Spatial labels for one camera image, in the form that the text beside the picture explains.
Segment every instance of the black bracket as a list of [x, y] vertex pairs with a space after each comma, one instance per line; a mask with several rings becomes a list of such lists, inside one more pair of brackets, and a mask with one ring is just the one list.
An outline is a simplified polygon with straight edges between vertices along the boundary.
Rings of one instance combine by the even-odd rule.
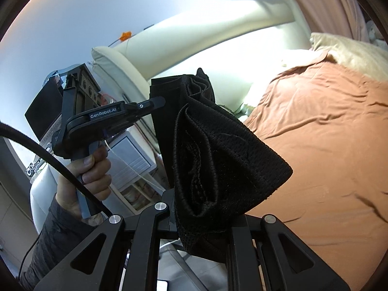
[[[160, 239], [177, 239], [174, 190], [140, 215], [113, 215], [51, 270], [35, 291], [156, 291]], [[241, 215], [224, 236], [229, 291], [350, 291], [349, 286], [273, 215]]]

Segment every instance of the pink curtain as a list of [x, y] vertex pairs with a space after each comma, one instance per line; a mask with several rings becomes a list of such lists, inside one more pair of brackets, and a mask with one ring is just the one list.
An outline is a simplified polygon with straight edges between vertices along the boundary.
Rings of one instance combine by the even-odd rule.
[[369, 42], [365, 20], [356, 0], [296, 0], [312, 32], [342, 35]]

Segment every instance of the black cloth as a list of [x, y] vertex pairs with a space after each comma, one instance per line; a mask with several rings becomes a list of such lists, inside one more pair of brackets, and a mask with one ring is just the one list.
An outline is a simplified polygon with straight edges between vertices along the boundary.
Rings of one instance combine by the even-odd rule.
[[292, 174], [291, 167], [243, 123], [215, 104], [207, 75], [151, 80], [156, 137], [175, 188], [179, 237], [189, 254], [226, 260], [226, 243], [213, 239], [232, 218], [257, 206]]
[[31, 264], [21, 274], [19, 283], [26, 290], [33, 290], [93, 230], [93, 226], [77, 220], [63, 209], [54, 197], [36, 242]]

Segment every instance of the orange bedsheet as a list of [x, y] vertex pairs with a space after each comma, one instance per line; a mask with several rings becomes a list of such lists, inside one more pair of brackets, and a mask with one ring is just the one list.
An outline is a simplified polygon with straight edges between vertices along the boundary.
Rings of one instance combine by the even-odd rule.
[[278, 75], [245, 122], [294, 171], [249, 214], [276, 215], [355, 291], [388, 248], [388, 83], [325, 57]]

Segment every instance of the human hand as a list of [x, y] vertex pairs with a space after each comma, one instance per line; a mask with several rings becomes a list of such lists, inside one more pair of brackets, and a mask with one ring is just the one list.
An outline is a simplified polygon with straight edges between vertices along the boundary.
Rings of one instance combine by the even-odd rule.
[[[67, 165], [68, 170], [75, 177], [83, 174], [82, 180], [85, 187], [100, 201], [105, 200], [111, 194], [109, 185], [112, 182], [112, 177], [106, 175], [111, 167], [111, 162], [106, 158], [107, 156], [108, 151], [104, 146], [101, 146], [92, 155]], [[63, 209], [75, 218], [82, 219], [76, 188], [62, 175], [59, 175], [55, 198]]]

